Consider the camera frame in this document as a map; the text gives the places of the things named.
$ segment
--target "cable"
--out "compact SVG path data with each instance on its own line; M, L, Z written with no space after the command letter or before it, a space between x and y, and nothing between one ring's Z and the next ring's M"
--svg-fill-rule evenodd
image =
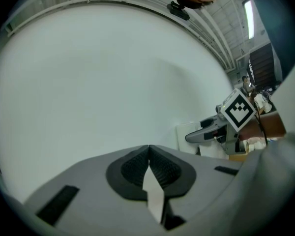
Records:
M254 101L254 107L255 107L255 109L257 110L257 113L258 113L258 117L255 115L256 120L257 120L257 123L258 123L258 125L259 125L259 128L261 129L261 132L263 132L263 134L264 134L264 137L265 137L265 144L267 145L266 132L265 132L265 129L264 129L262 123L261 123L261 120L260 120L260 114L259 114L259 111L258 111L258 108L257 108L257 106L256 106L255 101Z

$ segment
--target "black rubber strip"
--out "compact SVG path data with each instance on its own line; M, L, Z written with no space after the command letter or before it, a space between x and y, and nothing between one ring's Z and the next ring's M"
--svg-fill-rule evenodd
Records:
M224 167L224 166L217 166L214 168L216 171L224 172L226 174L230 174L236 176L239 170L235 170L232 168Z
M36 215L50 225L54 225L69 206L80 189L66 185Z

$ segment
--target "fluorescent light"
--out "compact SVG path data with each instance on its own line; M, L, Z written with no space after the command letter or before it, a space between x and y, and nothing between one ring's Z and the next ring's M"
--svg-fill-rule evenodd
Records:
M248 21L249 39L251 39L255 35L254 15L253 15L253 12L252 12L251 1L246 2L244 6L245 6L246 15L247 15L247 21Z

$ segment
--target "white wall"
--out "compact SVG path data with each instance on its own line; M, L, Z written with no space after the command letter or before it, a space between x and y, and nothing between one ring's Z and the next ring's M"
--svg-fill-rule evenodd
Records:
M231 92L184 30L128 6L76 7L18 32L0 56L0 167L21 202L85 158L142 144L177 148L175 126Z

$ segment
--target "gray plastic surface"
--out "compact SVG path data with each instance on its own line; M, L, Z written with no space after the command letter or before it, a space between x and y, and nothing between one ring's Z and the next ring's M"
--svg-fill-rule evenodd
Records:
M173 213L187 221L211 204L235 177L217 171L214 168L216 166L224 166L239 170L242 165L241 162L195 156L164 146L158 147L189 163L196 170L197 178L189 192L183 197L169 200Z
M57 229L73 235L90 236L113 230L122 235L155 235L165 229L153 218L147 203L122 198L108 184L109 164L141 146L81 161L35 191L25 202L34 213L65 185L80 189L58 222Z
M17 212L35 221L52 235L198 235L237 236L252 234L270 221L295 190L295 136L271 143L263 151L249 153L241 163L206 158L159 146L197 171L194 186L182 198L170 199L175 215L186 223L166 231L159 226L145 202L121 198L108 186L105 172L129 148L79 162L39 188ZM239 169L234 177L215 171L215 166ZM64 185L81 190L55 228L33 215Z

